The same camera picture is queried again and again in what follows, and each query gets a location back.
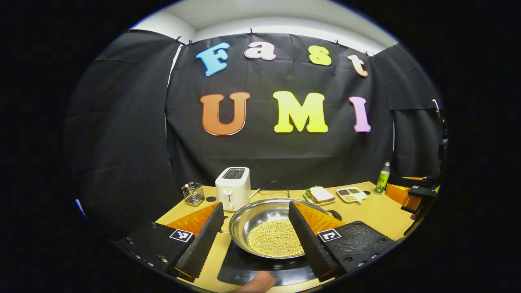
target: plate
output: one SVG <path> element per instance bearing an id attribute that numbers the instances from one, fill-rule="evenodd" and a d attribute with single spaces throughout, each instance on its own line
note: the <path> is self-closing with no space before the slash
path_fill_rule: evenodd
<path id="1" fill-rule="evenodd" d="M 334 203 L 334 202 L 337 200 L 336 198 L 333 198 L 332 201 L 323 202 L 323 203 L 315 203 L 315 202 L 314 202 L 314 201 L 313 201 L 309 196 L 306 195 L 306 191 L 305 191 L 305 190 L 304 190 L 304 192 L 302 193 L 302 195 L 304 196 L 304 198 L 305 198 L 308 202 L 310 202 L 310 203 L 312 203 L 312 204 L 319 205 L 319 206 L 321 206 L 321 205 L 326 205 L 326 204 L 330 204 L 330 203 Z"/>
<path id="2" fill-rule="evenodd" d="M 352 193 L 352 192 L 349 191 L 349 189 L 356 189 L 358 192 L 357 193 Z M 339 192 L 340 190 L 346 190 L 348 193 L 343 196 L 343 195 L 340 194 L 340 192 Z M 337 194 L 343 201 L 345 201 L 347 203 L 357 202 L 356 200 L 348 200 L 347 197 L 349 197 L 349 196 L 356 197 L 356 198 L 358 198 L 360 200 L 365 200 L 367 198 L 367 194 L 365 194 L 365 192 L 363 192 L 358 187 L 339 188 L 339 189 L 337 189 Z"/>

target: black clamp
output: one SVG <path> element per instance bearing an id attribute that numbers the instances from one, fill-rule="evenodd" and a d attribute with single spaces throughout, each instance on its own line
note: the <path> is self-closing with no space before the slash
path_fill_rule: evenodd
<path id="1" fill-rule="evenodd" d="M 443 130 L 443 135 L 442 135 L 443 141 L 439 147 L 439 155 L 440 155 L 441 160 L 444 161 L 445 153 L 448 150 L 449 134 L 447 132 L 447 127 L 445 124 L 445 118 L 443 118 L 443 113 L 442 113 L 443 111 L 440 109 L 440 107 L 438 105 L 438 101 L 436 101 L 436 99 L 432 99 L 432 102 L 434 103 L 434 106 L 436 108 L 436 115 L 438 115 L 438 119 L 441 123 L 441 128 Z"/>
<path id="2" fill-rule="evenodd" d="M 156 222 L 141 226 L 113 244 L 153 270 L 189 282 L 199 278 L 217 232 L 224 222 L 219 203 L 197 234 L 174 229 Z"/>
<path id="3" fill-rule="evenodd" d="M 288 218 L 319 282 L 351 274 L 396 244 L 362 221 L 320 231 L 316 235 L 293 202 L 289 204 Z"/>

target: black fabric backdrop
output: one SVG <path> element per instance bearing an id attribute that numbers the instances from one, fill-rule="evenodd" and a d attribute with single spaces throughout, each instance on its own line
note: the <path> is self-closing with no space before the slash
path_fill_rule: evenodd
<path id="1" fill-rule="evenodd" d="M 273 44 L 276 59 L 245 57 L 248 44 L 258 41 Z M 195 56 L 221 42 L 230 44 L 228 58 L 222 61 L 227 67 L 207 77 L 203 62 Z M 311 45 L 325 47 L 332 64 L 312 63 L 307 50 Z M 356 73 L 347 58 L 352 54 L 364 62 L 368 77 Z M 278 102 L 272 96 L 276 91 L 292 92 L 301 105 L 309 93 L 323 94 L 329 130 L 276 133 Z M 243 129 L 231 136 L 207 133 L 201 122 L 200 98 L 222 94 L 219 119 L 229 123 L 233 119 L 229 95 L 234 92 L 250 94 Z M 353 129 L 351 96 L 366 99 L 370 132 Z M 238 34 L 199 41 L 181 48 L 168 88 L 172 169 L 178 182 L 214 185 L 225 168 L 245 166 L 251 170 L 252 189 L 264 188 L 272 180 L 280 183 L 269 189 L 375 182 L 385 161 L 391 161 L 393 171 L 402 176 L 432 175 L 439 167 L 441 141 L 440 126 L 430 109 L 434 97 L 434 88 L 420 66 L 398 46 L 369 57 L 325 40 L 291 34 Z"/>
<path id="2" fill-rule="evenodd" d="M 246 58 L 248 44 L 256 41 L 272 43 L 277 58 Z M 221 42 L 230 44 L 228 65 L 207 77 L 195 56 Z M 311 45 L 327 48 L 332 64 L 313 64 Z M 127 32 L 96 58 L 70 100 L 64 147 L 72 195 L 112 239 L 163 215 L 182 199 L 179 188 L 185 183 L 214 185 L 229 166 L 249 167 L 254 189 L 273 180 L 280 182 L 269 189 L 375 182 L 385 161 L 400 176 L 439 172 L 441 130 L 431 102 L 438 96 L 399 46 L 369 57 L 304 36 L 222 36 L 183 46 L 167 88 L 178 47 L 158 33 Z M 347 59 L 352 54 L 364 62 L 368 77 L 356 73 Z M 309 93 L 323 94 L 329 130 L 276 133 L 276 91 L 292 92 L 301 105 Z M 200 98 L 224 95 L 219 119 L 228 123 L 234 92 L 250 94 L 244 127 L 231 136 L 209 134 Z M 370 132 L 354 130 L 351 96 L 366 99 Z"/>
<path id="3" fill-rule="evenodd" d="M 130 31 L 85 71 L 64 122 L 72 196 L 113 239 L 181 199 L 168 163 L 164 106 L 173 39 Z"/>

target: orange foam block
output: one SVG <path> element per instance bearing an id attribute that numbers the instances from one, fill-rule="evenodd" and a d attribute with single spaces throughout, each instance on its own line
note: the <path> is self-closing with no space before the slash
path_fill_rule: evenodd
<path id="1" fill-rule="evenodd" d="M 328 214 L 324 214 L 323 212 L 318 211 L 310 206 L 295 201 L 293 203 L 297 209 L 299 209 L 300 213 L 315 235 L 321 231 L 334 229 L 345 225 L 344 222 L 339 221 Z"/>
<path id="2" fill-rule="evenodd" d="M 215 210 L 215 207 L 217 207 L 217 203 L 188 214 L 170 224 L 167 224 L 166 226 L 192 232 L 194 233 L 194 236 L 197 236 L 197 234 L 201 232 L 206 220 L 208 220 L 212 212 Z"/>
<path id="3" fill-rule="evenodd" d="M 407 193 L 409 192 L 411 188 L 410 187 L 403 187 L 398 186 L 394 184 L 387 184 L 386 186 L 386 195 L 394 200 L 395 202 L 405 205 L 407 202 L 407 199 L 409 198 L 409 195 Z"/>

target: foam letter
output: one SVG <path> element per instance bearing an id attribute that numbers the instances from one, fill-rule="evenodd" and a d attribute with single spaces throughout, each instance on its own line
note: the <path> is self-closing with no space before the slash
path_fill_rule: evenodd
<path id="1" fill-rule="evenodd" d="M 348 56 L 348 59 L 351 60 L 351 62 L 353 62 L 353 66 L 356 70 L 356 73 L 358 73 L 360 76 L 363 76 L 363 77 L 367 77 L 367 71 L 365 71 L 363 68 L 362 68 L 362 65 L 364 64 L 364 62 L 360 59 L 358 59 L 358 56 L 356 55 L 350 55 Z"/>
<path id="2" fill-rule="evenodd" d="M 228 54 L 226 54 L 226 51 L 223 49 L 228 49 L 229 47 L 230 44 L 223 42 L 206 49 L 195 56 L 195 58 L 200 58 L 203 61 L 204 66 L 206 66 L 206 76 L 210 76 L 226 67 L 226 62 L 221 63 L 219 62 L 219 59 L 228 59 Z"/>
<path id="3" fill-rule="evenodd" d="M 224 100 L 221 94 L 209 94 L 201 98 L 203 103 L 203 127 L 208 133 L 215 136 L 229 136 L 241 131 L 246 121 L 246 100 L 250 94 L 245 92 L 233 93 L 233 120 L 228 124 L 219 122 L 219 104 Z"/>
<path id="4" fill-rule="evenodd" d="M 324 122 L 324 110 L 322 108 L 322 101 L 324 100 L 322 94 L 308 94 L 302 106 L 291 92 L 275 92 L 273 97 L 279 101 L 279 123 L 274 127 L 275 132 L 292 132 L 293 126 L 290 124 L 290 117 L 298 131 L 304 129 L 309 117 L 307 131 L 327 132 L 328 127 Z"/>
<path id="5" fill-rule="evenodd" d="M 349 101 L 353 104 L 353 107 L 355 108 L 355 131 L 370 132 L 371 126 L 367 122 L 367 115 L 365 113 L 365 99 L 359 96 L 352 96 L 349 98 Z"/>
<path id="6" fill-rule="evenodd" d="M 309 60 L 315 64 L 326 65 L 331 64 L 331 57 L 328 56 L 329 51 L 320 46 L 309 46 L 307 49 L 311 54 Z"/>
<path id="7" fill-rule="evenodd" d="M 273 60 L 277 57 L 275 55 L 275 46 L 273 46 L 273 44 L 267 42 L 253 42 L 249 44 L 248 47 L 250 48 L 244 51 L 244 55 L 248 58 Z"/>

